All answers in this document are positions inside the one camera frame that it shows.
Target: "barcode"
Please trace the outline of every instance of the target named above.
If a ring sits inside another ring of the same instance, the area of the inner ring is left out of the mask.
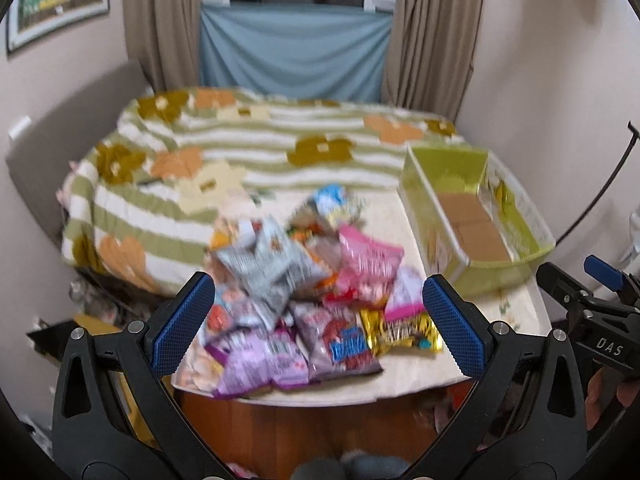
[[[266,344],[271,354],[291,354],[289,345],[283,341],[267,341]]]

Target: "pile of snack bags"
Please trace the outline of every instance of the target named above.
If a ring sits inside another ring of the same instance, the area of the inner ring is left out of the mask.
[[[220,364],[215,398],[382,371],[396,347],[442,350],[404,249],[356,225],[363,201],[319,189],[289,219],[223,219],[211,241],[215,302],[198,338]],[[296,337],[302,342],[299,346]]]

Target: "blue gripper pad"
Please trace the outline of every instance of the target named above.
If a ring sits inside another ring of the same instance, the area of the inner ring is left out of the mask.
[[[148,357],[157,377],[171,375],[177,370],[211,310],[215,296],[213,279],[204,272],[197,272],[175,299],[149,320],[146,348],[151,350],[152,355]]]
[[[625,278],[622,272],[603,262],[599,257],[587,256],[584,261],[584,272],[598,280],[612,292],[620,292],[625,286]]]
[[[486,331],[489,322],[475,305],[465,303],[440,275],[431,276],[424,282],[422,302],[460,371],[467,377],[479,379],[484,373],[493,347],[491,336]],[[472,309],[475,309],[477,314],[470,312]],[[474,319],[467,319],[469,314]],[[477,332],[478,329],[484,332],[482,338]]]

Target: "beige curtain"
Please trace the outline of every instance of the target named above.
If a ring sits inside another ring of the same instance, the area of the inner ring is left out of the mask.
[[[158,91],[198,83],[200,0],[123,0],[129,59]]]
[[[382,99],[456,119],[471,76],[482,0],[397,0]]]

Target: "bed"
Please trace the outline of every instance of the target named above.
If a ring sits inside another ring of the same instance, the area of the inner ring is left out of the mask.
[[[406,142],[463,142],[452,123],[383,105],[292,101],[243,89],[146,97],[147,86],[130,62],[53,111],[8,155],[18,191],[68,264],[160,301],[196,270],[214,273],[207,255],[221,218],[284,222],[312,190],[335,182],[366,200],[364,232],[402,245],[407,262],[424,273],[396,187]],[[63,222],[55,192],[69,160],[80,165]],[[42,170],[33,172],[34,164]],[[532,280],[478,303],[490,320],[505,319],[521,332],[550,329]],[[430,359],[387,355],[383,366],[388,371],[375,378],[253,400],[356,404],[463,379],[448,351]]]

